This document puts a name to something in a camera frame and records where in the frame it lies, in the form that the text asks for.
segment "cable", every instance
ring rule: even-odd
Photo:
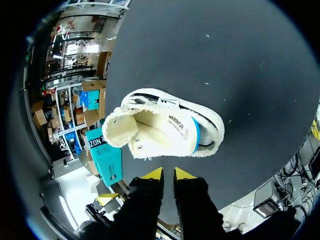
[[[252,208],[254,205],[250,205],[250,206],[237,206],[237,205],[230,204],[230,206],[233,206],[233,207],[236,207],[236,208],[239,208],[239,209],[247,209],[247,208]]]
[[[312,203],[312,208],[313,208],[314,207],[314,202],[311,200],[311,198],[309,196],[304,196],[302,199],[304,199],[304,198],[307,198],[307,199],[310,200],[310,202]]]
[[[285,185],[284,185],[284,183],[283,183],[283,186],[281,186],[281,184],[279,184],[279,182],[278,182],[278,180],[276,179],[276,177],[275,176],[273,176],[273,178],[275,179],[275,181],[276,181],[276,183],[279,185],[279,187],[280,188],[282,188],[283,190],[285,190],[289,195],[290,195],[290,199],[292,198],[292,194],[291,194],[291,192],[289,192],[286,188],[285,188]]]
[[[296,154],[294,155],[294,159],[295,159],[294,166],[292,166],[292,162],[291,162],[292,159],[293,159],[293,158],[290,159],[290,165],[291,165],[291,167],[292,167],[291,172],[287,173],[287,172],[286,172],[286,167],[284,167],[284,168],[282,169],[283,175],[285,175],[286,177],[292,176],[292,175],[296,172],[296,170],[297,170],[297,168],[298,168],[298,153],[296,153]]]
[[[310,213],[310,204],[307,201],[303,201],[302,204],[308,204],[308,213]]]

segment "shoe insole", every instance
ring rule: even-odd
[[[187,114],[162,115],[141,111],[134,115],[137,122],[160,130],[172,146],[183,147],[192,154],[198,148],[200,130],[198,123]]]

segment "ceiling light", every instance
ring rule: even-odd
[[[53,55],[53,58],[54,58],[54,59],[64,59],[63,56],[58,56],[58,55]]]

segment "shelf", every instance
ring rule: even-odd
[[[66,129],[66,130],[63,130],[63,131],[60,131],[59,133],[58,133],[58,136],[60,137],[60,136],[64,136],[65,134],[68,134],[68,133],[71,133],[71,132],[75,132],[75,131],[77,131],[77,130],[80,130],[80,129],[84,129],[84,128],[86,128],[87,127],[87,125],[84,123],[84,124],[81,124],[81,125],[79,125],[79,126],[76,126],[76,127],[73,127],[73,128],[69,128],[69,129]]]

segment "teal box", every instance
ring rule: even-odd
[[[88,110],[95,110],[99,108],[99,90],[88,92]]]
[[[104,184],[110,185],[122,180],[121,148],[110,146],[102,135],[102,129],[97,128],[85,133],[90,153],[96,169]]]

